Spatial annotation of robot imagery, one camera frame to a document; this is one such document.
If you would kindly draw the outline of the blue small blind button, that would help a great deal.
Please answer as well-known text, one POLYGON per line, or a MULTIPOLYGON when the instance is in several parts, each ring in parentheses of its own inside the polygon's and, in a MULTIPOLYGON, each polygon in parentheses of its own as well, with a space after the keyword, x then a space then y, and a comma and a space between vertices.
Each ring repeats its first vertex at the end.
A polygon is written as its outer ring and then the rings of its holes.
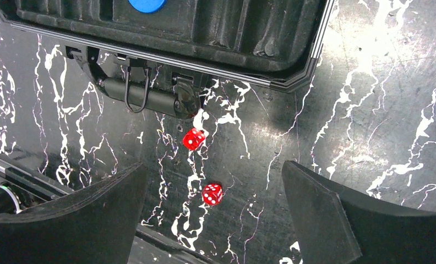
POLYGON ((136 11, 150 14, 159 11, 167 0, 128 0, 128 2, 136 11))

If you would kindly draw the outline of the red die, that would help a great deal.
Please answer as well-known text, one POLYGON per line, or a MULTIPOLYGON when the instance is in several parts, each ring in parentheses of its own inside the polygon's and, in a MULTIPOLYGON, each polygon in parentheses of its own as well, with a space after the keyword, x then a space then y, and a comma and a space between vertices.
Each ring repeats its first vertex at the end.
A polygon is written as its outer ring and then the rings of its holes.
POLYGON ((207 184, 202 192, 202 198, 205 204, 216 206, 221 203, 223 198, 223 188, 219 183, 207 184))
POLYGON ((182 141, 188 150, 195 151, 202 145, 205 138, 206 136, 202 130, 192 128, 185 134, 182 141))

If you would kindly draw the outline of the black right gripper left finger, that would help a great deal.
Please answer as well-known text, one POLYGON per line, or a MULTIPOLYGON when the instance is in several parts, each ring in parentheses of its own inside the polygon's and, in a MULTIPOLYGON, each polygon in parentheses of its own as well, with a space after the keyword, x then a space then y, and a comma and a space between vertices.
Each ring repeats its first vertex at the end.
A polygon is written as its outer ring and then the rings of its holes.
POLYGON ((18 214, 0 214, 0 263, 127 263, 148 170, 108 179, 18 214))

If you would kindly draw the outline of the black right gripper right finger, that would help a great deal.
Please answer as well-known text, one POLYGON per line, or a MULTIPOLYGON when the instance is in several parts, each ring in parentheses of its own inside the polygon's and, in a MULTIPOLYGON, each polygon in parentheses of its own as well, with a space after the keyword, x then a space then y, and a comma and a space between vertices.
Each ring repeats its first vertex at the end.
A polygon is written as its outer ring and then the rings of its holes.
POLYGON ((282 180, 304 263, 436 263, 436 212, 375 199, 295 161, 282 180))

